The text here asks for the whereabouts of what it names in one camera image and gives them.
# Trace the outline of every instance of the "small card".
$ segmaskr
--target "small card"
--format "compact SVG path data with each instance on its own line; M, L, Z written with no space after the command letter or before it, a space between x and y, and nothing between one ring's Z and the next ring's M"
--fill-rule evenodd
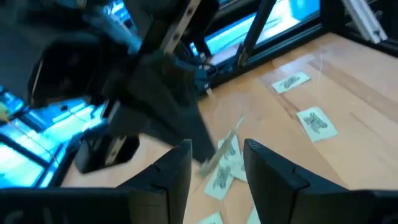
M250 213L247 224L261 224L259 214L257 213L257 209L255 207Z
M334 125L319 107L300 111L297 116L312 142L332 138L338 134Z
M231 165L219 165L205 187L205 193L223 200L231 187L234 177L231 175Z
M299 86L306 81L310 80L311 78L306 75L303 72L298 72L294 75L291 75L283 80L277 81L274 84L272 84L272 87L274 87L275 91L277 93L284 93L288 90L291 90L295 88L296 86Z
M244 169L244 161L241 157L241 160L235 163L231 169L231 175L239 180L248 182L248 178L246 177L246 171Z
M223 219L221 218L221 213L216 212L202 221L199 221L197 224L223 224Z
M224 139L218 140L218 148L224 143ZM239 143L237 135L234 135L231 145L223 157L220 159L221 166L227 166L239 162L241 160L241 152L239 151Z

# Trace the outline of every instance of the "table surface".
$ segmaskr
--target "table surface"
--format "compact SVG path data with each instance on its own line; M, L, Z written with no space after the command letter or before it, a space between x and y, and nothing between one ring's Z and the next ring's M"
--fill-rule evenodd
M256 139L282 156L349 189L398 189L398 63L334 34L324 35L213 90L199 102L216 142L239 119L245 138ZM271 84L296 72L309 82L283 94ZM334 138L312 143L296 113L318 106L338 130ZM134 158L121 166L81 175L71 166L64 187L115 187L167 152L141 136ZM193 175L185 223L221 212L224 223L246 223L252 198L246 183L234 180L220 202L204 194L207 180Z

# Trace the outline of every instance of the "wooden tabletop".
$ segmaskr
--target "wooden tabletop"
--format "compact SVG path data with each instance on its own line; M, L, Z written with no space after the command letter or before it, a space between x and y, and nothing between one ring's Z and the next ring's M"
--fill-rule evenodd
M214 142L224 138L243 114L241 147L245 138L256 139L349 189L398 189L397 71L395 58L327 34L221 85L199 106ZM296 72L311 80L280 95L272 89L272 83ZM313 106L325 112L337 136L311 142L296 113ZM71 166L63 186L115 187L169 148L142 136L132 161L88 175ZM218 211L224 223L246 223L252 210L248 185L235 179L220 202L204 194L207 180L195 175L197 169L194 162L185 223Z

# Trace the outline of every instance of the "wooden table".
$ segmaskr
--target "wooden table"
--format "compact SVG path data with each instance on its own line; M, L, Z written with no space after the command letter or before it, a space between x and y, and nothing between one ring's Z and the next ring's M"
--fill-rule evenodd
M398 189L398 61L333 34L301 46L213 90L199 102L214 142L239 115L239 144L253 138L291 161L349 189ZM278 95L271 84L295 72L312 79ZM296 112L319 106L339 134L312 143ZM114 187L167 152L146 136L127 164L88 175L71 166L63 186ZM193 163L193 172L198 164ZM193 175L186 223L221 212L224 223L246 223L252 199L234 180L220 202L204 194L207 181Z

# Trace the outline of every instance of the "card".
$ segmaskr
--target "card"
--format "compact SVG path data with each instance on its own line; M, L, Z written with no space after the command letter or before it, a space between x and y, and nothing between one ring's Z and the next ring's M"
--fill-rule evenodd
M224 139L218 140L218 148L224 143ZM223 157L220 159L220 165L227 166L241 160L241 152L239 150L239 143L237 135L234 135L231 141L231 145Z
M334 125L319 107L300 111L297 116L312 142L332 138L338 134Z
M219 165L205 187L205 193L223 200L231 187L234 177L231 175L231 166Z
M255 207L250 213L247 224L261 224L259 214L257 213L257 209Z
M246 177L246 171L244 169L243 158L235 164L233 164L231 169L231 175L239 180L248 182L248 178Z
M197 224L223 224L223 219L221 218L221 213L216 212L202 221L199 221Z
M311 78L306 75L303 72L298 72L294 75L291 75L283 80L277 81L274 84L272 84L272 87L274 87L275 91L277 93L284 93L286 91L289 91L296 86L299 86L306 81L310 80Z

